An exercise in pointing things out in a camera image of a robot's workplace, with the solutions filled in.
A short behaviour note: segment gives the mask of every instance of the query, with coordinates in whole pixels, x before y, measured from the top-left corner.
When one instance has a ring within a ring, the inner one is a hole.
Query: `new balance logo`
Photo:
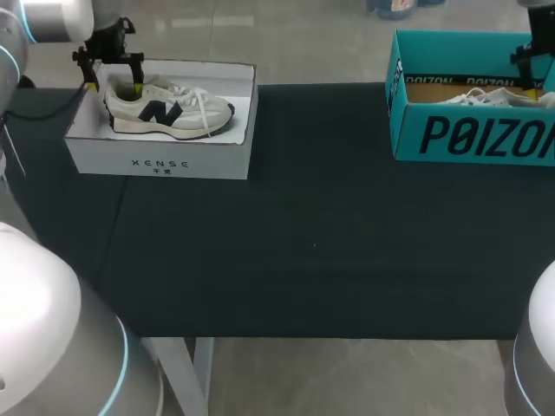
[[[139,118],[143,121],[151,121],[154,118],[158,124],[170,127],[180,117],[181,113],[183,113],[183,110],[177,102],[166,113],[165,102],[150,101],[140,112]]]

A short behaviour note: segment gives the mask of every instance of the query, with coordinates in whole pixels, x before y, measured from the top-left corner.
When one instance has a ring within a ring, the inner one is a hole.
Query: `gray tile floor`
[[[407,20],[369,15],[365,0],[124,0],[147,58],[257,63],[264,83],[383,81],[396,29],[528,30],[516,0],[449,0]],[[76,45],[34,45],[39,87],[74,87]]]
[[[505,416],[494,341],[218,339],[211,416]]]
[[[401,22],[369,15],[363,0],[125,0],[124,11],[138,30],[129,51],[254,62],[265,83],[383,81],[396,29],[528,30],[516,0],[450,0]],[[39,87],[77,86],[75,49],[33,46],[27,74]],[[210,408],[212,416],[502,416],[502,384],[495,341],[218,339]]]

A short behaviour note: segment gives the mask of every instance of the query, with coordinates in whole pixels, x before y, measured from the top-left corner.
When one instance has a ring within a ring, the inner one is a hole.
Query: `shoe box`
[[[235,107],[223,132],[198,140],[164,133],[115,133],[104,103],[108,79],[132,82],[124,65],[97,69],[100,91],[82,97],[66,143],[81,173],[164,178],[246,179],[257,113],[256,67],[236,63],[155,61],[143,63],[145,80],[163,76],[220,96]]]
[[[555,166],[555,109],[441,104],[477,87],[525,95],[511,54],[528,34],[399,30],[386,80],[398,160]],[[552,58],[532,59],[540,97],[555,82]]]

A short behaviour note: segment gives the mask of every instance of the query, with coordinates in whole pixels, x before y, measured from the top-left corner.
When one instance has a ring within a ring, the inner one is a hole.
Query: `shoe sole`
[[[225,131],[225,127],[229,124],[232,117],[226,121],[224,124],[214,127],[209,127],[208,129],[202,128],[199,130],[180,130],[178,128],[172,128],[169,126],[164,126],[163,124],[153,123],[150,121],[130,121],[115,118],[108,108],[106,102],[104,102],[109,115],[110,127],[116,133],[122,134],[150,134],[150,133],[163,133],[172,136],[176,140],[199,140],[208,137],[213,137]],[[232,115],[235,113],[235,108],[230,104],[232,109]]]

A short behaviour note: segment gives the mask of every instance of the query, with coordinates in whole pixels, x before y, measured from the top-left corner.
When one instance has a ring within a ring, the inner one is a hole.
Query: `shoe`
[[[235,113],[233,105],[200,88],[156,77],[141,93],[114,80],[104,97],[117,133],[166,133],[177,140],[210,137]]]
[[[377,15],[385,20],[402,20],[410,17],[416,0],[374,0],[367,2],[369,10],[377,8]]]
[[[451,100],[438,104],[458,104],[461,106],[494,106],[494,107],[543,107],[555,108],[555,93],[547,93],[539,100],[517,95],[506,88],[498,88],[490,93],[482,89],[472,88],[467,94],[457,95]]]

